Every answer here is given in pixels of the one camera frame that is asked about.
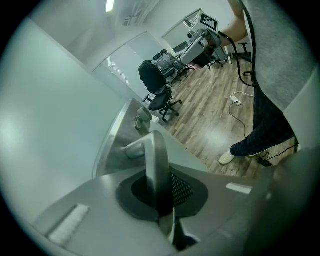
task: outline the black office chair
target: black office chair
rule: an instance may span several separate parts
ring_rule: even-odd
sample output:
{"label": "black office chair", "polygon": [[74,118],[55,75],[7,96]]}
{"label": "black office chair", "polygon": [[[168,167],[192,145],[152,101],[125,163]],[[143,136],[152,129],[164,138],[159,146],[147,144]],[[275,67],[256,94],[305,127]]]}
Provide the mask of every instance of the black office chair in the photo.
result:
{"label": "black office chair", "polygon": [[151,64],[151,61],[144,61],[139,67],[140,79],[143,81],[145,87],[148,91],[156,95],[152,100],[149,98],[149,94],[144,98],[143,102],[149,101],[151,104],[149,105],[150,111],[160,111],[160,115],[163,115],[162,120],[167,122],[166,115],[169,110],[173,111],[175,115],[178,117],[179,113],[175,111],[172,107],[178,103],[182,104],[182,100],[177,100],[175,102],[171,102],[173,99],[172,91],[169,87],[167,87],[167,81],[159,68]]}
{"label": "black office chair", "polygon": [[231,53],[225,54],[225,51],[222,49],[221,46],[219,46],[218,48],[214,49],[213,53],[212,53],[212,62],[211,64],[208,64],[208,69],[211,70],[211,67],[214,64],[219,64],[222,68],[224,67],[223,63],[226,63],[228,60],[228,57],[231,55]]}
{"label": "black office chair", "polygon": [[[248,44],[247,42],[238,43],[238,45],[241,45],[244,49],[244,53],[241,54],[241,58],[247,62],[252,63],[251,53],[247,51],[247,47],[246,47],[247,44]],[[251,73],[252,73],[252,71],[245,71],[242,74],[245,77],[247,74],[251,75]]]}
{"label": "black office chair", "polygon": [[[155,61],[155,65],[157,66],[157,61],[164,55],[164,52],[161,51],[159,52],[156,56],[153,57],[153,60]],[[164,78],[169,78],[172,77],[176,73],[175,68],[171,68],[167,72],[162,73]]]}

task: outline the white wall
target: white wall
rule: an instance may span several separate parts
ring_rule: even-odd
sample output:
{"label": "white wall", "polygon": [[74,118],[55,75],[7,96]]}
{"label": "white wall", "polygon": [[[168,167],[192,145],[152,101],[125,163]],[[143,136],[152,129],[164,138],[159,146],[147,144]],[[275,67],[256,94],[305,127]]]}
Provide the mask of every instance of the white wall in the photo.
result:
{"label": "white wall", "polygon": [[63,47],[104,20],[106,0],[44,0],[31,19]]}
{"label": "white wall", "polygon": [[143,60],[152,61],[163,50],[162,46],[149,33],[145,32],[126,43]]}
{"label": "white wall", "polygon": [[166,34],[163,39],[170,45],[172,49],[176,48],[183,42],[189,44],[189,38],[187,34],[189,33],[189,28],[182,22],[180,25],[176,26],[172,31]]}
{"label": "white wall", "polygon": [[143,100],[147,95],[150,95],[150,92],[142,82],[139,74],[139,67],[145,59],[136,54],[132,48],[125,44],[110,56],[110,61],[110,66],[108,64],[108,59],[105,60],[102,65],[107,67],[123,81],[140,97],[140,100]]}
{"label": "white wall", "polygon": [[1,188],[32,223],[93,178],[125,101],[28,19],[1,60]]}
{"label": "white wall", "polygon": [[145,26],[121,27],[121,29],[119,29],[117,33],[112,37],[112,40],[108,41],[103,46],[96,49],[94,54],[92,54],[91,57],[84,64],[88,67],[88,69],[94,70],[108,56],[110,56],[113,52],[115,52],[125,43],[146,31],[147,28]]}
{"label": "white wall", "polygon": [[135,99],[141,104],[142,99],[134,93],[124,82],[117,78],[105,65],[100,64],[92,73],[102,83],[109,85],[114,91],[116,91],[125,101],[129,99]]}
{"label": "white wall", "polygon": [[103,19],[74,39],[65,48],[88,67],[97,50],[111,44],[111,41],[116,37],[115,28],[110,26],[110,21],[109,18]]}
{"label": "white wall", "polygon": [[155,39],[164,45],[162,36],[199,8],[219,21],[219,30],[225,29],[233,18],[233,12],[226,0],[161,0],[144,24]]}

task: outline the ceiling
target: ceiling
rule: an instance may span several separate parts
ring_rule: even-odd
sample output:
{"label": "ceiling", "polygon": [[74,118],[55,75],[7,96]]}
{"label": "ceiling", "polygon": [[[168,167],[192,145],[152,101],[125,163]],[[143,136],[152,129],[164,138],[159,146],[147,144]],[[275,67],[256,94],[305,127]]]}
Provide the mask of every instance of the ceiling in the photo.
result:
{"label": "ceiling", "polygon": [[100,23],[109,30],[123,26],[124,19],[137,16],[131,26],[140,26],[159,0],[114,0],[106,13],[106,0],[44,0],[31,19],[63,47]]}

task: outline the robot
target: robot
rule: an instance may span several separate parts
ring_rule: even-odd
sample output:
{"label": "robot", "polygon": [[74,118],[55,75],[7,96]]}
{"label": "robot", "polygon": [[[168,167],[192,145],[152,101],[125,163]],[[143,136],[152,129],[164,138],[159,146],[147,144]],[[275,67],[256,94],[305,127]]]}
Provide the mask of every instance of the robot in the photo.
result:
{"label": "robot", "polygon": [[187,34],[190,45],[181,56],[180,62],[183,65],[194,63],[203,68],[217,57],[225,60],[228,55],[221,48],[218,27],[219,22],[216,19],[199,11]]}

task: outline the sneaker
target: sneaker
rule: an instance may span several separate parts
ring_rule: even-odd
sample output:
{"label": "sneaker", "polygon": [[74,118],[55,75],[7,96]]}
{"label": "sneaker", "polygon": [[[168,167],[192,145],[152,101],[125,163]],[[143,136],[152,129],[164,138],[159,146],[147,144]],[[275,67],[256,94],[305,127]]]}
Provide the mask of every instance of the sneaker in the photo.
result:
{"label": "sneaker", "polygon": [[228,152],[224,153],[224,154],[220,157],[219,162],[220,162],[220,164],[222,164],[222,165],[226,165],[226,164],[229,164],[234,158],[235,158],[235,156],[232,155],[232,154],[230,153],[230,150],[229,150]]}
{"label": "sneaker", "polygon": [[264,151],[261,151],[261,152],[259,152],[259,153],[256,153],[256,154],[247,155],[246,157],[247,157],[247,158],[253,158],[253,157],[257,156],[257,155],[260,155],[261,153],[266,152],[267,150],[268,150],[268,149],[266,149],[266,150],[264,150]]}

